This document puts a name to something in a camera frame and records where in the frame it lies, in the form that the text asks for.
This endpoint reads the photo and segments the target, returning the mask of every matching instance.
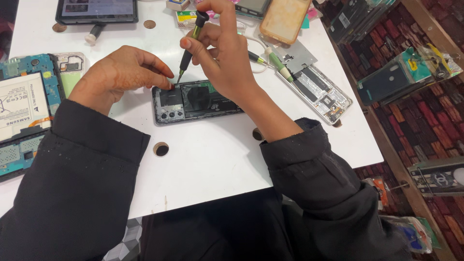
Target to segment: white cable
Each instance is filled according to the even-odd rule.
[[[260,45],[262,45],[262,47],[263,47],[264,49],[266,49],[266,46],[265,46],[265,45],[263,44],[263,42],[261,42],[260,40],[258,40],[258,39],[256,39],[256,38],[253,38],[253,37],[250,37],[250,36],[246,36],[246,35],[243,35],[243,36],[245,36],[245,38],[247,38],[247,39],[250,39],[250,40],[253,40],[253,41],[258,42]],[[260,70],[260,71],[253,71],[253,70],[252,70],[252,72],[253,72],[253,73],[262,73],[262,72],[266,71],[267,67],[268,67],[268,65],[266,65],[266,66],[264,67],[264,69],[262,69],[262,70]]]

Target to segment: tablet battery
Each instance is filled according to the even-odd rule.
[[[0,141],[19,134],[35,120],[50,116],[40,73],[0,82]],[[51,126],[50,121],[41,123]]]

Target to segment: black clothing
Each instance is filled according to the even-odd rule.
[[[221,226],[216,223],[220,214],[215,217],[208,207],[201,215],[188,211],[174,215],[173,210],[151,216],[157,234],[144,231],[142,247],[170,250],[166,255],[160,253],[165,260],[232,260],[247,253],[234,248],[249,243],[257,245],[255,255],[261,260],[291,260],[294,245],[282,224],[296,221],[304,224],[304,231],[288,233],[307,234],[312,242],[308,248],[315,257],[410,260],[403,238],[378,217],[374,188],[361,183],[350,166],[330,150],[319,122],[306,118],[296,122],[304,133],[260,145],[274,188],[254,192],[258,195],[255,202],[244,206],[249,206],[249,211],[238,211],[242,213],[242,220],[236,220],[238,226],[255,224],[264,235],[254,233],[247,238],[246,230],[235,229],[230,221]],[[63,101],[19,186],[14,207],[0,219],[0,260],[88,260],[105,255],[123,237],[149,137],[89,108]],[[280,193],[304,210],[302,218],[281,211]],[[235,207],[242,206],[233,198],[205,206],[229,206],[232,215]],[[152,242],[177,245],[149,245]],[[261,249],[273,252],[258,252]]]

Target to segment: phone case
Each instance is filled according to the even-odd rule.
[[[262,34],[286,44],[296,41],[312,0],[273,0],[263,22]]]

